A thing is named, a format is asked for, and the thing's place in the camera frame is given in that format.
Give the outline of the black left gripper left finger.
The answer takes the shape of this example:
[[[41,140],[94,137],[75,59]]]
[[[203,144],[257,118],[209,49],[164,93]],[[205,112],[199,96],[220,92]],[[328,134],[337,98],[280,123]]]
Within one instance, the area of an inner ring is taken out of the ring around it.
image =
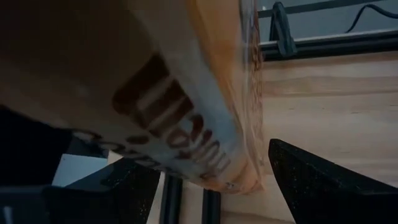
[[[120,159],[68,186],[67,223],[145,224],[160,172]]]

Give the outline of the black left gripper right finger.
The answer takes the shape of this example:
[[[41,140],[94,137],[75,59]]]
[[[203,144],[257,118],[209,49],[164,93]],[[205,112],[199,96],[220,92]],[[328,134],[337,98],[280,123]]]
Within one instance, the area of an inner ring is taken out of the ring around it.
[[[397,188],[280,139],[269,142],[277,184],[296,223],[397,224]]]

